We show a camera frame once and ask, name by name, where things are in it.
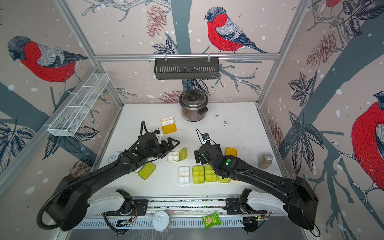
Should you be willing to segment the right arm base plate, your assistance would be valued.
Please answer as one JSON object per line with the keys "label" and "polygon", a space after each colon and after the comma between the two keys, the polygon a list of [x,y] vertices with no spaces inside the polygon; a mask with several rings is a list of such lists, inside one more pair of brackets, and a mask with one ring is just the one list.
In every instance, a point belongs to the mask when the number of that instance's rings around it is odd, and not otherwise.
{"label": "right arm base plate", "polygon": [[266,215],[265,210],[254,210],[248,204],[248,197],[251,189],[244,189],[238,199],[226,199],[226,205],[223,207],[228,215]]}

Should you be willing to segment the large green pillbox front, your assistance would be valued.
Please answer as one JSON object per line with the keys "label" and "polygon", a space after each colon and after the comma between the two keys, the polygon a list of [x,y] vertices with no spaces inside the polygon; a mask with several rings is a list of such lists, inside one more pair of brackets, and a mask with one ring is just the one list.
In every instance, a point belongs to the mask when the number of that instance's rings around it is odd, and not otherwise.
{"label": "large green pillbox front", "polygon": [[214,183],[218,180],[218,176],[210,165],[205,165],[205,181],[207,183]]}

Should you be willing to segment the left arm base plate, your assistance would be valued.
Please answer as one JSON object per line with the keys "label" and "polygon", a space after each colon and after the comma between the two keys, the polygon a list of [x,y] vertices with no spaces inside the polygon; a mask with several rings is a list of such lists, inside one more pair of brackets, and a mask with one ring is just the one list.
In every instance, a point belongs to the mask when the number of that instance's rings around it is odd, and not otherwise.
{"label": "left arm base plate", "polygon": [[128,192],[122,189],[116,190],[118,197],[123,198],[122,205],[115,211],[106,212],[107,216],[145,216],[149,200],[134,199]]}

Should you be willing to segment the clear white pillbox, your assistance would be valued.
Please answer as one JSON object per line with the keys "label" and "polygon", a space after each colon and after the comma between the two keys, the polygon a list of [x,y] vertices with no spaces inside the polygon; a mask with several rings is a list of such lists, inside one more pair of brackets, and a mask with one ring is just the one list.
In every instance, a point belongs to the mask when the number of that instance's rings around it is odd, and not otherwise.
{"label": "clear white pillbox", "polygon": [[191,183],[191,167],[182,166],[178,168],[178,184],[189,185]]}

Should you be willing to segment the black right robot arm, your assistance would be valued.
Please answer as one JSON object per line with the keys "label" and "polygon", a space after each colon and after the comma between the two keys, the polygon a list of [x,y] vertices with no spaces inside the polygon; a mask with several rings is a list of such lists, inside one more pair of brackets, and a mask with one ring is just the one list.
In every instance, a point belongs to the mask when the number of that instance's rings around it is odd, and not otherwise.
{"label": "black right robot arm", "polygon": [[314,230],[319,198],[309,183],[301,178],[283,178],[257,169],[240,158],[223,155],[220,145],[205,143],[194,151],[198,164],[210,165],[215,174],[232,180],[248,183],[284,203],[283,210],[297,226]]}

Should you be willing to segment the small green pillbox front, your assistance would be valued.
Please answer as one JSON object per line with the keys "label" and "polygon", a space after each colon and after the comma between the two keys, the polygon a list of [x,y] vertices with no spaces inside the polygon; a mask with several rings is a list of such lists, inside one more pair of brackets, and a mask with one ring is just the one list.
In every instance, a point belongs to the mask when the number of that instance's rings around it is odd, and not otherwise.
{"label": "small green pillbox front", "polygon": [[187,158],[187,148],[182,148],[180,151],[171,151],[167,155],[169,163],[176,163]]}

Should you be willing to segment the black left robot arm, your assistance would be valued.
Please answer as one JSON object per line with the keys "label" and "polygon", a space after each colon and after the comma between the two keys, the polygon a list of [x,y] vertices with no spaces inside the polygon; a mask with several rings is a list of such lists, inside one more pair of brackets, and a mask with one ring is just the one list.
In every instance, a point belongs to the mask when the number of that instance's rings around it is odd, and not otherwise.
{"label": "black left robot arm", "polygon": [[144,134],[116,161],[77,178],[72,175],[64,177],[39,210],[38,227],[43,230],[73,229],[86,217],[91,207],[88,200],[94,193],[145,165],[149,158],[162,159],[179,144],[180,141],[173,138],[159,142],[152,134]]}

